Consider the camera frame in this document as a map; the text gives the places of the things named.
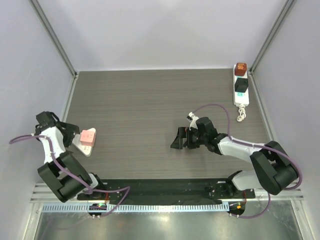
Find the pink cube plug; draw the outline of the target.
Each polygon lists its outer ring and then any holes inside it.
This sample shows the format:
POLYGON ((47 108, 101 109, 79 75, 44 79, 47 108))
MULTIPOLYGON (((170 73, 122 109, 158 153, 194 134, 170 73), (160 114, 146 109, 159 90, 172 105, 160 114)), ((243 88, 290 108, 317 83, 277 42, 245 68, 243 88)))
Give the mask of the pink cube plug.
POLYGON ((80 134, 80 143, 82 146, 85 147, 93 147, 96 140, 96 130, 88 129, 83 130, 80 134))

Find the white triangular socket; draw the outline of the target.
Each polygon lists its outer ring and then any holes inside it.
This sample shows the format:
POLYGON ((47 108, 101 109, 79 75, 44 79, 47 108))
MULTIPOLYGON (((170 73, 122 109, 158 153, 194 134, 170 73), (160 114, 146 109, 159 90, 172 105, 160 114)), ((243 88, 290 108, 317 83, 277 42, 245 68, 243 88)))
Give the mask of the white triangular socket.
POLYGON ((81 136, 81 133, 80 134, 76 134, 73 141, 72 141, 72 144, 80 151, 82 152, 86 157, 90 157, 91 154, 92 154, 92 150, 93 150, 93 147, 90 147, 90 146, 83 146, 81 143, 80 143, 80 136, 81 136))

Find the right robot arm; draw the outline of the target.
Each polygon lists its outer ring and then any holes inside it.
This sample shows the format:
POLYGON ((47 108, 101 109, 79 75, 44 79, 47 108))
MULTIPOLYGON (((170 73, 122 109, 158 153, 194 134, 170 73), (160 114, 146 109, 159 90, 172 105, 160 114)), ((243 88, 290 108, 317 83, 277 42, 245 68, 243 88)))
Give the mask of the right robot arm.
POLYGON ((262 188, 278 195, 299 177, 298 169, 276 141, 267 144, 241 141, 219 133, 208 117, 189 116, 188 127, 179 127, 170 148, 197 149, 205 146, 210 152, 230 156, 252 165, 252 171, 238 171, 229 177, 226 194, 237 198, 244 190, 262 188))

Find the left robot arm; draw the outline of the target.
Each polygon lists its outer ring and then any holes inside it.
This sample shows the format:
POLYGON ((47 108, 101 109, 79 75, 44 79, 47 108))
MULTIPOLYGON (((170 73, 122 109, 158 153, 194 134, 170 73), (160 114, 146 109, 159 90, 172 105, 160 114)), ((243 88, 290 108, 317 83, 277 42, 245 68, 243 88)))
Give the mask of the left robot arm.
POLYGON ((68 151, 74 138, 80 134, 79 127, 60 121, 51 111, 39 113, 36 120, 35 137, 42 143, 45 153, 44 164, 37 172, 53 194, 63 203, 88 193, 95 200, 102 199, 106 187, 100 178, 87 172, 68 151))

